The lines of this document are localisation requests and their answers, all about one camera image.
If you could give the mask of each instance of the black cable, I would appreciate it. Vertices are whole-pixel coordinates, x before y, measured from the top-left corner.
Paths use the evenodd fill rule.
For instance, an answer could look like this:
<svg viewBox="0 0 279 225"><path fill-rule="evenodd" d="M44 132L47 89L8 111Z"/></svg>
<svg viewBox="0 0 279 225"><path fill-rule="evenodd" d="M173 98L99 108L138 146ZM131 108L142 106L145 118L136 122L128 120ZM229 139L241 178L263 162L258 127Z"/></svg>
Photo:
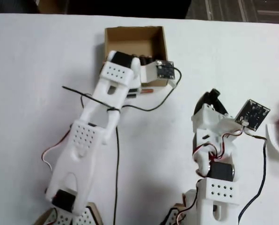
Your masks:
<svg viewBox="0 0 279 225"><path fill-rule="evenodd" d="M89 99L92 99L93 101L95 101L95 102L97 102L97 103L100 103L100 104L102 104L102 105L104 105L104 106L106 106L106 107L109 107L109 108L111 108L111 109L115 109L115 107L113 107L113 106L111 106L111 105L109 105L109 104L106 104L106 103L104 103L104 102L101 102L100 100L98 100L98 99L95 99L95 98L93 98L93 97L91 97L91 96L88 96L88 95L86 95L86 94L84 94L84 93L82 93L82 92L80 92L80 91L78 91L78 90L75 90L75 89L72 89L72 88L68 88L68 87L66 87L66 86L62 86L64 89L67 89L67 90L70 90L70 91L72 91L72 92L75 92L75 93L77 93L77 94L80 94L80 95L82 95L82 96L84 96L84 97L87 97L87 98L89 98Z"/></svg>
<svg viewBox="0 0 279 225"><path fill-rule="evenodd" d="M178 73L180 74L180 77L179 77L179 79L178 79L178 81L177 81L177 83L176 83L176 87L177 87L177 85L179 84L179 82L180 82L180 80L181 80L181 78L182 78L182 73L181 73L181 71L180 71L179 69L177 69L177 68L175 68L175 67L174 67L174 69L177 70ZM139 110L145 111L145 112L153 111L153 110L155 110L155 109L158 109L158 108L167 100L167 98L170 96L170 94L173 92L173 90L174 90L175 88L172 88L172 90L167 94L167 96L163 99L163 101L160 102L160 104L158 104L157 106L155 106L155 107L152 108L152 109L143 109L143 108L140 108L140 107L135 106L135 105L124 105L124 106L122 106L122 108L130 107L130 108L139 109Z"/></svg>
<svg viewBox="0 0 279 225"><path fill-rule="evenodd" d="M183 213L183 212L185 212L185 211L188 211L188 210L190 210L192 207L194 207L194 205L195 205L195 203L196 203L196 201L197 201L197 198L198 198L198 190L199 190L199 188L197 187L195 199L194 199L194 202L191 204L191 206L189 206L189 207L187 207L187 208L185 208L185 209L183 209L183 210L180 210L180 211L178 212L178 214L177 214L177 216L176 216L176 223L177 223L178 216L179 216L181 213Z"/></svg>
<svg viewBox="0 0 279 225"><path fill-rule="evenodd" d="M244 206L242 211L239 213L239 215L238 215L238 224L241 221L241 218L242 218L244 212L247 210L247 208L260 196L261 191L262 191L262 189L264 187L265 178L266 178L266 142L267 142L267 139L265 137L261 137L261 136L257 136L257 135L251 135L249 133L246 133L246 134L249 135L249 136L252 136L252 137L254 137L256 139L264 140L264 145L263 145L263 176L262 176L262 181L261 181L260 188L259 188L257 194Z"/></svg>
<svg viewBox="0 0 279 225"><path fill-rule="evenodd" d="M81 106L82 108L84 109L84 104L83 104L83 99L82 99L83 95L80 95L80 102L81 102Z"/></svg>
<svg viewBox="0 0 279 225"><path fill-rule="evenodd" d="M116 127L116 135L117 135L117 170L116 170L116 195L115 195L115 208L113 213L113 225L116 224L116 214L117 214L117 180L118 180L118 172L119 172L119 162L120 162L120 144L119 144L119 132Z"/></svg>

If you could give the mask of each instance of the electrical wire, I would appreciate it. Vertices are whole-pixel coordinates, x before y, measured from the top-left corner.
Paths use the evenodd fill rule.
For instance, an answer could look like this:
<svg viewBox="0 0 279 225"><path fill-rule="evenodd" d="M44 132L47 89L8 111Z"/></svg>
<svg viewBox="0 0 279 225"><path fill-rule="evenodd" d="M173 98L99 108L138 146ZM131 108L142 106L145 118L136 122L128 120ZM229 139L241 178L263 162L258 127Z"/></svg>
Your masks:
<svg viewBox="0 0 279 225"><path fill-rule="evenodd" d="M194 157L195 153L202 147L206 147L208 145L211 145L213 146L214 150L215 150L215 155L213 154L213 152L209 152L210 154L210 160L214 160L215 158L217 158L218 156L218 150L216 149L215 145L211 144L211 143L204 143L204 144L201 144L199 145L198 147L196 147L193 151L192 151L192 156Z"/></svg>
<svg viewBox="0 0 279 225"><path fill-rule="evenodd" d="M109 108L111 108L111 109L116 109L115 107L113 107L113 106L111 106L111 105L109 105L109 104L107 104L107 103L105 103L105 102L102 102L102 101L100 101L100 100L98 100L98 99L95 99L95 98L93 98L93 97L91 97L91 96L88 96L88 95L86 95L86 94L84 94L84 93L82 93L82 92L80 92L80 91L78 91L78 90L75 90L75 89L73 89L73 88L68 88L68 87L66 87L66 86L62 86L62 88L66 89L66 90L69 90L69 91L72 91L72 92L75 92L75 93L77 93L77 94L80 94L80 95L82 95L82 96L84 96L84 97L87 97L87 98L89 98L89 99L91 99L91 100L93 100L93 101L95 101L95 102L97 102L97 103L100 103L100 104L102 104L102 105L104 105L104 106L106 106L106 107L109 107Z"/></svg>
<svg viewBox="0 0 279 225"><path fill-rule="evenodd" d="M196 191L196 195L195 195L194 202L193 202L189 207L187 207L187 208L185 208L185 209L183 209L183 210L180 210L180 211L178 212L177 217L176 217L176 223L177 223L177 225L180 225L180 224L179 224L179 217L180 217L180 215L181 215L183 212L188 211L188 210L190 210L192 207L194 207L194 205L195 205L195 203L196 203L196 201L197 201L197 197L198 197L198 187L197 187L197 191Z"/></svg>
<svg viewBox="0 0 279 225"><path fill-rule="evenodd" d="M240 223L241 218L242 218L243 214L245 213L245 211L248 209L248 207L260 196L260 194L262 192L262 189L264 187L265 178L266 178L266 143L267 143L267 139L265 137L262 137L262 136L252 135L252 134L246 132L244 129L243 129L243 132L246 135L249 135L249 136L254 137L256 139L264 140L264 145L263 145L263 176L262 176L262 181L261 181L261 184L260 184L260 187L259 187L259 190L258 190L257 194L244 206L242 211L239 213L238 224Z"/></svg>
<svg viewBox="0 0 279 225"><path fill-rule="evenodd" d="M83 99L82 99L83 95L80 95L80 102L81 102L81 106L82 108L84 109L84 104L83 104Z"/></svg>
<svg viewBox="0 0 279 225"><path fill-rule="evenodd" d="M238 136L242 135L242 133L243 133L243 126L242 126L241 129L236 130L236 131L234 131L234 132L232 132L232 133L224 133L224 134L222 135L221 154L220 154L219 156L217 156L216 159L222 159L222 157L223 157L224 154L225 154L225 142L224 142L224 137L227 136L227 135L228 135L228 136L238 137Z"/></svg>
<svg viewBox="0 0 279 225"><path fill-rule="evenodd" d="M178 79L178 81L177 81L177 83L176 83L176 87L177 87L178 84L179 84L179 82L181 81L182 73L181 73L181 71L180 71L178 68L176 68L176 67L174 67L174 70L176 70L176 71L179 73L179 75L180 75L180 76L179 76L179 79ZM155 109L158 109L160 106L162 106L162 104L167 100L167 98L170 96L170 94L173 92L173 90L174 90L176 87L172 88L172 90L166 95L166 97L165 97L157 106L155 106L155 107L153 107L153 108L151 108L151 109L143 109L143 108L140 108L140 107L135 106L135 105L124 105L124 106L122 106L122 108L130 107L130 108L135 108L135 109L138 109L138 110L141 110L141 111L145 111L145 112L153 111L153 110L155 110Z"/></svg>
<svg viewBox="0 0 279 225"><path fill-rule="evenodd" d="M44 163L46 163L46 164L49 166L51 172L52 172L51 164L48 163L48 162L45 160L45 155L46 155L49 151L51 151L52 149L58 147L58 146L65 140L65 138L68 136L68 134L70 133L70 130L71 130L71 129L69 129L69 130L66 132L66 134L60 139L59 142L57 142L55 145L53 145L53 146L51 146L51 147L45 149L45 150L43 151L42 155L41 155L42 161L43 161Z"/></svg>
<svg viewBox="0 0 279 225"><path fill-rule="evenodd" d="M119 174L119 162L120 162L120 144L119 144L119 132L116 127L116 136L117 136L117 169L116 169L116 195L115 195L115 208L113 212L113 225L116 224L116 215L117 215L117 181Z"/></svg>

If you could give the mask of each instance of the white surface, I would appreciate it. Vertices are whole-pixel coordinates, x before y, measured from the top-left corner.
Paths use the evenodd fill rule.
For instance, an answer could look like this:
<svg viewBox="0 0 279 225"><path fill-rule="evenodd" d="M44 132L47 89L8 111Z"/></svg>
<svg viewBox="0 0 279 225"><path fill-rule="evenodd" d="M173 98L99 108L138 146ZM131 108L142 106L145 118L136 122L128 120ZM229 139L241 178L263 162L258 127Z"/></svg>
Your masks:
<svg viewBox="0 0 279 225"><path fill-rule="evenodd" d="M163 25L169 60L183 72L180 85L154 112L122 111L117 224L158 224L181 193L195 187L191 158L195 104L215 87L235 116L248 98L279 119L279 25L67 15L0 15L0 224L30 225L49 204L50 175L42 151L57 142L81 113L79 96L92 93L102 65L104 28ZM167 89L141 96L146 108ZM264 135L262 125L259 135ZM115 135L98 152L89 199L112 223L117 149ZM262 145L248 136L234 141L242 163L242 207L262 178ZM55 162L55 155L47 157ZM242 225L279 224L279 155L268 150L267 180Z"/></svg>

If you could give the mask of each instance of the dark floor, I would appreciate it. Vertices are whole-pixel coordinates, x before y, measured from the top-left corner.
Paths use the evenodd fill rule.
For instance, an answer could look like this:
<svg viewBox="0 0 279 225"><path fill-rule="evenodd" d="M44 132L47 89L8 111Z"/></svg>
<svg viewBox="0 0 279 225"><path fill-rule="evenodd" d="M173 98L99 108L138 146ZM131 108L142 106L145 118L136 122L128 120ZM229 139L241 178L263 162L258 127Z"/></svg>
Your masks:
<svg viewBox="0 0 279 225"><path fill-rule="evenodd" d="M279 0L192 0L186 19L279 23Z"/></svg>

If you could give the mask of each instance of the cardboard box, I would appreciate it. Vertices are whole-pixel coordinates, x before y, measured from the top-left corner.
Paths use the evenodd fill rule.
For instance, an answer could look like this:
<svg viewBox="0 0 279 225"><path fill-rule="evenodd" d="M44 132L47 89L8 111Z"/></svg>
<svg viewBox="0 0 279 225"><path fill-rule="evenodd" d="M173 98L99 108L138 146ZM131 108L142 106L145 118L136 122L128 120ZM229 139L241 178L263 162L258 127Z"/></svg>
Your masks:
<svg viewBox="0 0 279 225"><path fill-rule="evenodd" d="M168 60L163 27L114 27L105 29L105 57L111 50L137 56ZM143 87L163 87L166 80L155 80Z"/></svg>

